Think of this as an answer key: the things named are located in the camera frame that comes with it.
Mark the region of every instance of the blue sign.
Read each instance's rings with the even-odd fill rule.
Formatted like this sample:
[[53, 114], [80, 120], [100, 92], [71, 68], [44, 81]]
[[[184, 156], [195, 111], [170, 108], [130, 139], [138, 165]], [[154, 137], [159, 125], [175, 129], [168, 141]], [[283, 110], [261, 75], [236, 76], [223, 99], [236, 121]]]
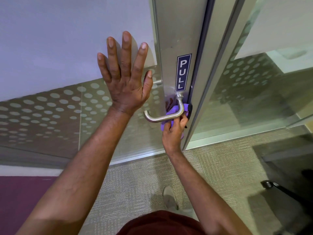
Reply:
[[187, 76], [189, 71], [191, 54], [177, 57], [177, 72], [176, 72], [176, 89], [175, 92], [185, 90]]

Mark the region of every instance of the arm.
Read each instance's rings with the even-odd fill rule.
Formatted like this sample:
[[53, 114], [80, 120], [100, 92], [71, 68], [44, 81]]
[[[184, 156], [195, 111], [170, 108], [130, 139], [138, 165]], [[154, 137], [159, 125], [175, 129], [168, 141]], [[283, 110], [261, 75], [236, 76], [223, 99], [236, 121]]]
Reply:
[[195, 213], [207, 234], [252, 235], [246, 225], [229, 205], [190, 165], [180, 150], [183, 128], [188, 119], [174, 119], [174, 125], [164, 126], [162, 142], [165, 151], [190, 199]]
[[98, 129], [35, 206], [17, 234], [78, 234], [103, 183], [106, 171], [125, 127], [148, 99], [151, 71], [141, 76], [148, 45], [143, 43], [131, 71], [131, 35], [123, 32], [121, 67], [116, 44], [107, 39], [108, 62], [98, 53], [98, 65], [112, 97], [112, 106]]

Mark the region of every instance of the person's left arm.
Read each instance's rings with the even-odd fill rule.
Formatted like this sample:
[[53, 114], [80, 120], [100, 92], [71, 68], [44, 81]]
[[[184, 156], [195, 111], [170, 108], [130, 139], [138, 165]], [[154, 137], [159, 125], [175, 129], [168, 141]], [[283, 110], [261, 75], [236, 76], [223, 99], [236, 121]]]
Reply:
[[141, 77], [148, 45], [142, 43], [131, 69], [131, 35], [123, 32], [121, 65], [116, 43], [107, 39], [108, 62], [98, 53], [98, 65], [112, 97], [98, 129], [70, 161], [65, 170], [35, 206], [17, 234], [78, 234], [103, 183], [106, 171], [125, 127], [149, 98], [153, 84], [148, 71], [142, 85]]

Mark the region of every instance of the finger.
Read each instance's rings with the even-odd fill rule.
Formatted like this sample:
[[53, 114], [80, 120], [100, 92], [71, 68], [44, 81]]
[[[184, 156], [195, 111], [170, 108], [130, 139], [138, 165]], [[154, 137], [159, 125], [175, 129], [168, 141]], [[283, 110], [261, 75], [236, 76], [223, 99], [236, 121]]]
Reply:
[[120, 60], [121, 78], [129, 81], [131, 77], [131, 34], [128, 31], [123, 32]]
[[179, 117], [174, 118], [174, 125], [171, 129], [177, 130], [180, 127], [180, 119]]
[[164, 124], [164, 132], [169, 131], [171, 128], [171, 121], [168, 121]]
[[146, 72], [145, 79], [143, 80], [142, 86], [142, 98], [146, 101], [150, 96], [150, 91], [153, 85], [152, 71]]
[[186, 126], [187, 122], [188, 122], [188, 118], [185, 115], [185, 113], [183, 113], [182, 114], [182, 119], [180, 120], [180, 126], [181, 126], [182, 129]]
[[97, 54], [98, 66], [105, 82], [110, 83], [112, 81], [111, 74], [106, 66], [105, 56], [102, 53]]
[[119, 80], [120, 72], [119, 65], [117, 60], [117, 52], [116, 52], [116, 43], [113, 37], [108, 37], [106, 39], [106, 44], [108, 48], [108, 59], [109, 59], [109, 67], [112, 79]]
[[143, 66], [145, 64], [147, 53], [148, 53], [148, 44], [143, 42], [138, 50], [133, 69], [131, 70], [132, 80], [141, 81]]

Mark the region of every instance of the forearm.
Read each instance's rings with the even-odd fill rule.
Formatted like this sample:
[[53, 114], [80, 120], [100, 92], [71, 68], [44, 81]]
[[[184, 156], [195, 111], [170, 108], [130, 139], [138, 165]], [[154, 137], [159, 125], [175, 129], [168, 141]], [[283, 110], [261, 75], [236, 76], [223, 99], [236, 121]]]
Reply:
[[129, 115], [110, 108], [95, 133], [37, 203], [28, 220], [80, 221], [82, 225], [129, 119]]
[[207, 234], [252, 234], [228, 204], [190, 165], [182, 152], [168, 154]]

